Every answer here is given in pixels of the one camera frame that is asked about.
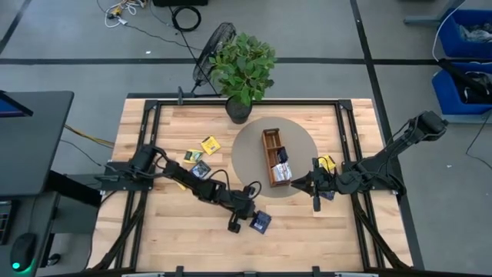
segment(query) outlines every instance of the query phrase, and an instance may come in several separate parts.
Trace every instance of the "black box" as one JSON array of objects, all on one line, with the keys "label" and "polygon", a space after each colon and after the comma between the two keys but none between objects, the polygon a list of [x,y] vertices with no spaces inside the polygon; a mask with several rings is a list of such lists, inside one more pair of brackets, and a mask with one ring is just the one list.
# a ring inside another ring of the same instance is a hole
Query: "black box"
[{"label": "black box", "polygon": [[208,0],[153,0],[157,7],[182,5],[208,5]]}]

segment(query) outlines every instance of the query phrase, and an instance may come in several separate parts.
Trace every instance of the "black plant pot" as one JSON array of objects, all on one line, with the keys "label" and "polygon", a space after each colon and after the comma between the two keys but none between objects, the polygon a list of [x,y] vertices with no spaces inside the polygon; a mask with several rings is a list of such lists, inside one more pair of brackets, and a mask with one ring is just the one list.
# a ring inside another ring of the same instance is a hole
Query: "black plant pot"
[{"label": "black plant pot", "polygon": [[229,99],[225,102],[225,111],[228,113],[232,122],[236,124],[243,124],[248,120],[248,116],[251,114],[251,110],[253,109],[253,105],[246,106],[240,101],[233,99],[233,97],[229,97]]}]

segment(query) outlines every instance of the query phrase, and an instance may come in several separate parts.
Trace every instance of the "blue bin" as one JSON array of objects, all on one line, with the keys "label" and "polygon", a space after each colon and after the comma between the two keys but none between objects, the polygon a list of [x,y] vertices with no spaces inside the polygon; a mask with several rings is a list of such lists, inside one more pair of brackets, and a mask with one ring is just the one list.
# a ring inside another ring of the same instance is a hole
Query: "blue bin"
[{"label": "blue bin", "polygon": [[492,42],[467,42],[461,37],[458,25],[473,26],[492,22],[492,11],[457,10],[439,32],[444,52],[457,58],[492,58]]},{"label": "blue bin", "polygon": [[[492,74],[492,63],[453,63],[463,72],[485,72]],[[481,115],[492,109],[492,104],[464,104],[453,78],[449,73],[441,70],[432,79],[432,85],[436,91],[437,100],[439,100],[440,109],[443,115]]]}]

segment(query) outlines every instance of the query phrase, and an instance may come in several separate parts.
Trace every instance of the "wooden box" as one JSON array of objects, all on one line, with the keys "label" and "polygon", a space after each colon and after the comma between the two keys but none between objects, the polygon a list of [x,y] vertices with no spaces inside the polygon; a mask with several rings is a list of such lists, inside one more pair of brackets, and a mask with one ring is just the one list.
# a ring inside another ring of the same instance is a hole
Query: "wooden box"
[{"label": "wooden box", "polygon": [[289,185],[291,183],[289,180],[276,182],[274,173],[271,170],[271,168],[280,163],[277,156],[278,149],[283,147],[280,130],[278,128],[263,130],[261,138],[263,140],[264,155],[267,159],[267,171],[268,178],[270,179],[270,187]]}]

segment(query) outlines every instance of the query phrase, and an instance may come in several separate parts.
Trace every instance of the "computer mouse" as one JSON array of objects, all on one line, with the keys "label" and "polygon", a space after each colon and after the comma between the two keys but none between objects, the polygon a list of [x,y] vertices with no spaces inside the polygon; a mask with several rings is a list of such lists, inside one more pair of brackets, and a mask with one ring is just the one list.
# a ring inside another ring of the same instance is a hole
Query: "computer mouse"
[{"label": "computer mouse", "polygon": [[16,272],[23,272],[31,266],[36,247],[36,234],[25,233],[15,239],[10,251],[10,266]]}]

